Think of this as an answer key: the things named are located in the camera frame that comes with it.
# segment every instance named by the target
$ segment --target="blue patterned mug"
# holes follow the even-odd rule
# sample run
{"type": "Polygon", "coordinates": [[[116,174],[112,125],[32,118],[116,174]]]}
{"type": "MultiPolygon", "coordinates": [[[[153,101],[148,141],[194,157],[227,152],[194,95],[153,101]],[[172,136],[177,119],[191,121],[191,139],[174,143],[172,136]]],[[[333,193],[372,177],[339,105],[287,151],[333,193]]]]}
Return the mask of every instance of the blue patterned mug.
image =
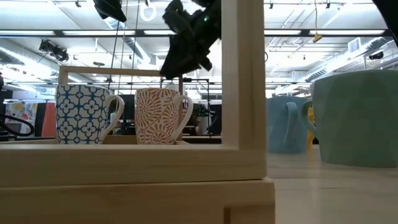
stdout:
{"type": "Polygon", "coordinates": [[[120,96],[110,96],[108,90],[89,85],[59,85],[56,95],[58,144],[102,144],[124,109],[120,96]],[[106,127],[108,108],[119,101],[116,119],[106,127]]]}

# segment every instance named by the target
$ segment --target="wooden frame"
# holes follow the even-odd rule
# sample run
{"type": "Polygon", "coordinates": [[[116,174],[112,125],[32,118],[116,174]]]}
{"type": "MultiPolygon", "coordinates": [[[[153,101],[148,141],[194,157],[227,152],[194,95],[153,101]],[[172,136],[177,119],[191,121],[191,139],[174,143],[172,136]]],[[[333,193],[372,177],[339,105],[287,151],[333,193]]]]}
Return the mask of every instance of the wooden frame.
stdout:
{"type": "MultiPolygon", "coordinates": [[[[266,176],[262,0],[223,1],[223,144],[0,145],[0,187],[199,182],[266,176]]],[[[156,71],[61,67],[68,72],[159,75],[156,71]]]]}

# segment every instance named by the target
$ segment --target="ceiling pipe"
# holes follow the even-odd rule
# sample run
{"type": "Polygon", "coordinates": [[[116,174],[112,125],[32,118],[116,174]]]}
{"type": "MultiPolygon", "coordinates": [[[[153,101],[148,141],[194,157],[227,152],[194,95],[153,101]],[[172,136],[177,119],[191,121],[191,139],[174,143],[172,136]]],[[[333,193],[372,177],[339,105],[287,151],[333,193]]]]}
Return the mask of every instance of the ceiling pipe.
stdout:
{"type": "MultiPolygon", "coordinates": [[[[57,78],[59,70],[59,65],[57,63],[52,62],[47,58],[43,58],[43,56],[37,55],[30,50],[27,50],[6,39],[0,39],[0,46],[1,48],[5,49],[5,53],[10,52],[14,54],[14,56],[23,61],[25,65],[37,67],[40,73],[48,71],[49,75],[53,75],[54,78],[57,78]]],[[[69,77],[70,80],[73,80],[75,82],[92,82],[92,80],[85,78],[83,75],[79,75],[77,73],[69,73],[69,77]]]]}
{"type": "MultiPolygon", "coordinates": [[[[290,13],[290,15],[287,17],[287,19],[285,20],[285,22],[282,24],[282,26],[280,27],[281,29],[285,28],[286,24],[289,22],[289,20],[292,18],[293,13],[299,8],[299,6],[301,5],[301,3],[304,0],[300,0],[300,2],[297,4],[297,7],[293,9],[293,11],[290,13]]],[[[271,44],[276,40],[276,37],[272,38],[272,40],[268,43],[268,46],[266,48],[266,51],[269,49],[269,47],[271,46],[271,44]]]]}
{"type": "MultiPolygon", "coordinates": [[[[345,4],[345,5],[342,5],[341,8],[340,8],[340,10],[339,10],[335,15],[333,15],[333,16],[326,22],[325,25],[322,26],[322,29],[326,28],[326,27],[327,27],[328,25],[330,25],[333,21],[335,21],[335,20],[343,13],[343,11],[344,11],[345,9],[347,9],[347,7],[350,6],[350,5],[352,5],[352,3],[350,3],[350,2],[347,3],[347,4],[345,4]]],[[[300,45],[293,51],[293,53],[291,53],[291,54],[289,55],[289,58],[293,57],[294,54],[296,54],[301,48],[304,47],[304,45],[306,45],[307,43],[309,43],[311,40],[312,40],[312,38],[308,38],[308,39],[306,39],[306,40],[303,40],[303,43],[300,44],[300,45]]]]}
{"type": "MultiPolygon", "coordinates": [[[[123,30],[126,28],[123,22],[118,22],[116,19],[108,17],[104,19],[105,23],[112,29],[120,31],[123,33],[123,30]]],[[[138,44],[138,42],[133,37],[121,37],[124,43],[131,49],[131,51],[137,56],[138,61],[141,63],[150,63],[150,56],[142,49],[142,47],[138,44]]]]}
{"type": "MultiPolygon", "coordinates": [[[[348,64],[354,62],[358,57],[363,56],[365,54],[370,54],[371,52],[375,52],[384,45],[388,44],[389,42],[393,41],[392,37],[378,37],[374,39],[370,39],[366,41],[369,38],[362,38],[361,42],[361,47],[354,51],[354,52],[349,52],[348,49],[342,51],[342,53],[339,53],[335,55],[332,58],[329,58],[328,60],[324,61],[322,64],[319,66],[309,70],[303,78],[298,80],[298,82],[311,82],[321,76],[328,75],[332,73],[333,71],[347,66],[348,64]]],[[[278,87],[275,90],[276,94],[283,94],[283,93],[288,93],[291,92],[292,90],[296,89],[297,85],[286,85],[282,87],[278,87]]]]}
{"type": "Polygon", "coordinates": [[[394,67],[394,65],[397,64],[397,62],[398,62],[398,57],[388,60],[386,62],[380,63],[374,67],[370,67],[369,70],[377,70],[379,68],[387,70],[387,69],[394,67]]]}
{"type": "MultiPolygon", "coordinates": [[[[51,4],[47,4],[47,5],[49,5],[49,6],[56,6],[57,9],[59,9],[59,11],[63,14],[63,16],[65,16],[65,17],[69,20],[69,22],[71,22],[75,27],[77,27],[77,28],[79,28],[79,29],[82,29],[81,26],[80,26],[74,19],[72,19],[72,17],[62,8],[63,6],[62,6],[61,4],[59,4],[60,1],[49,0],[49,2],[47,1],[47,3],[51,3],[51,4]]],[[[104,46],[102,46],[101,44],[98,44],[98,45],[99,45],[104,51],[106,51],[106,52],[108,52],[109,54],[112,55],[112,53],[111,53],[110,51],[108,51],[104,46]]],[[[116,60],[119,60],[119,61],[120,61],[120,64],[123,65],[123,62],[122,62],[117,56],[115,56],[115,59],[116,59],[116,60]]]]}
{"type": "MultiPolygon", "coordinates": [[[[312,5],[315,5],[314,3],[312,3],[312,1],[308,4],[308,6],[307,6],[307,8],[308,7],[310,7],[310,6],[312,6],[312,5]]],[[[315,12],[315,9],[310,13],[310,15],[299,25],[299,27],[301,27],[304,23],[305,23],[305,21],[307,21],[308,20],[308,18],[313,14],[315,12]]],[[[307,43],[308,41],[304,41],[303,40],[303,42],[302,42],[302,44],[300,44],[298,47],[297,47],[297,49],[291,54],[291,55],[289,55],[288,56],[288,58],[291,58],[292,56],[293,56],[293,54],[294,53],[296,53],[296,51],[298,51],[298,50],[300,50],[306,43],[307,43]]],[[[272,71],[271,71],[271,74],[273,74],[274,72],[276,72],[276,71],[278,71],[278,69],[280,69],[280,66],[279,66],[279,63],[277,63],[277,66],[275,66],[273,69],[272,69],[272,71]]]]}
{"type": "MultiPolygon", "coordinates": [[[[290,16],[288,17],[288,20],[286,22],[284,22],[284,25],[282,26],[282,29],[285,27],[285,25],[287,25],[287,22],[289,21],[289,19],[292,17],[292,14],[300,7],[303,6],[303,4],[301,4],[303,1],[300,1],[297,5],[297,7],[293,10],[293,12],[290,14],[290,16]]],[[[308,6],[303,8],[303,10],[301,11],[300,15],[297,16],[297,18],[292,22],[292,25],[290,25],[290,29],[293,27],[293,25],[298,21],[298,19],[302,16],[302,14],[305,12],[305,10],[307,10],[307,8],[312,4],[312,0],[309,2],[308,6]]],[[[276,44],[274,44],[274,50],[276,51],[276,47],[278,46],[279,42],[282,40],[283,38],[280,38],[278,40],[278,42],[276,42],[276,44]]],[[[279,47],[280,49],[285,45],[287,41],[284,41],[282,43],[282,45],[279,47]]]]}

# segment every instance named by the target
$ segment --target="mint green mug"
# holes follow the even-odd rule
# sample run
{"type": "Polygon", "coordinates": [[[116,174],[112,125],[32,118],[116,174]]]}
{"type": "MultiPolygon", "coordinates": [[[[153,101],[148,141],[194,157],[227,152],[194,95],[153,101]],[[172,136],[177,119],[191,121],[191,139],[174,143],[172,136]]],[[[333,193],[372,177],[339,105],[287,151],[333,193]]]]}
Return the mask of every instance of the mint green mug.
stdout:
{"type": "Polygon", "coordinates": [[[301,117],[324,162],[397,167],[398,72],[366,70],[316,80],[301,117]],[[308,119],[313,105],[315,126],[308,119]]]}

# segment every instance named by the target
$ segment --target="yellow object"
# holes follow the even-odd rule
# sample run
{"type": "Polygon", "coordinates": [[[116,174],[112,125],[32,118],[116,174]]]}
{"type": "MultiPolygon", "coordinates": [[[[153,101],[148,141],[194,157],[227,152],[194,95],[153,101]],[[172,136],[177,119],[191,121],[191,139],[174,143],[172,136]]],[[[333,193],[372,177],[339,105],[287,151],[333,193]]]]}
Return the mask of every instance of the yellow object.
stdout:
{"type": "Polygon", "coordinates": [[[318,42],[320,39],[322,39],[322,35],[315,34],[315,37],[313,38],[312,42],[313,42],[313,43],[316,43],[316,42],[318,42]]]}
{"type": "MultiPolygon", "coordinates": [[[[315,123],[315,117],[313,115],[313,108],[309,108],[308,109],[308,119],[311,121],[311,123],[313,123],[313,124],[315,123]]],[[[308,130],[308,133],[307,133],[307,151],[312,149],[312,141],[313,141],[314,138],[315,138],[315,135],[310,130],[308,130]]]]}

